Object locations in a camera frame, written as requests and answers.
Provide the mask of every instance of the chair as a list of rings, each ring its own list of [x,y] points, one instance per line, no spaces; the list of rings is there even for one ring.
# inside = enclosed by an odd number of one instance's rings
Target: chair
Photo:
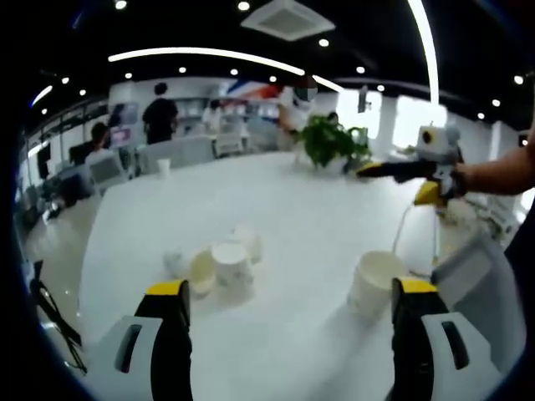
[[[94,162],[88,161],[87,167],[93,181],[94,190],[101,196],[111,186],[122,184],[128,180],[128,175],[123,170],[117,153]]]
[[[240,128],[239,124],[225,123],[222,125],[221,132],[216,135],[216,157],[243,152]]]
[[[182,166],[181,142],[166,140],[140,149],[141,172],[143,174],[157,173],[160,159],[170,159],[172,169]]]
[[[279,128],[273,122],[250,119],[247,123],[247,131],[249,132],[248,148],[252,153],[277,149]]]
[[[198,165],[214,160],[211,138],[208,135],[194,135],[179,138],[181,165]]]

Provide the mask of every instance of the potted plant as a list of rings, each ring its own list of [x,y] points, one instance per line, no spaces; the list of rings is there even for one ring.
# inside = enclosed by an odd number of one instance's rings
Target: potted plant
[[[323,116],[313,116],[308,125],[299,133],[304,150],[315,167],[328,168],[339,173],[346,166],[358,164],[369,157],[366,128],[344,129],[341,124],[329,121]]]

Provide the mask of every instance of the yellow part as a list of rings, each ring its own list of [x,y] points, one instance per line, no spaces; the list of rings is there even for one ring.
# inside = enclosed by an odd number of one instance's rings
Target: yellow part
[[[369,163],[366,163],[365,165],[363,165],[362,167],[360,167],[358,170],[357,170],[357,174],[360,174],[361,172],[363,172],[364,170],[367,170],[367,169],[371,169],[371,168],[374,168],[374,167],[380,167],[382,166],[383,164],[378,162],[378,161],[370,161]]]
[[[175,280],[173,282],[159,282],[146,292],[146,295],[177,295],[181,290],[181,285],[186,280]]]
[[[403,292],[436,292],[436,287],[414,277],[399,277]]]
[[[426,181],[416,194],[415,206],[435,205],[443,206],[444,201],[441,198],[441,188],[434,181]]]

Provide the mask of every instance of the air vent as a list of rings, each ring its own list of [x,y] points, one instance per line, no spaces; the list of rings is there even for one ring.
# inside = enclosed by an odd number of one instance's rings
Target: air vent
[[[327,18],[295,0],[273,0],[251,13],[242,26],[289,42],[336,28]]]

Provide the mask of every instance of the ceiling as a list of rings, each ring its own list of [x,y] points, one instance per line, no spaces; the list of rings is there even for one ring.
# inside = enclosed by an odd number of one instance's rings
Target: ceiling
[[[108,56],[158,47],[207,47],[255,54],[310,70],[345,87],[358,88],[363,80],[385,83],[386,95],[408,94],[429,98],[425,55],[420,35],[406,0],[300,0],[336,25],[334,31],[295,42],[241,28],[240,22],[267,0],[249,0],[251,9],[240,12],[237,0],[184,2],[181,0],[129,0],[118,11],[113,0],[72,0],[53,6],[38,2],[23,16],[26,45],[31,49],[23,96],[26,104],[43,88],[54,90],[33,109],[25,126],[31,132],[50,115],[87,96],[106,95],[109,86],[125,80],[154,79],[184,74],[268,81],[276,74],[280,84],[294,76],[268,66],[242,60],[202,55],[161,55],[109,63]],[[479,112],[492,123],[501,119],[516,129],[531,122],[532,85],[516,85],[513,76],[535,65],[532,2],[522,0],[424,0],[435,41],[441,103],[476,119]],[[318,45],[329,40],[327,48]],[[355,68],[364,66],[365,74]],[[60,83],[69,76],[66,85]],[[500,108],[492,106],[500,99]],[[48,114],[42,116],[42,108]]]

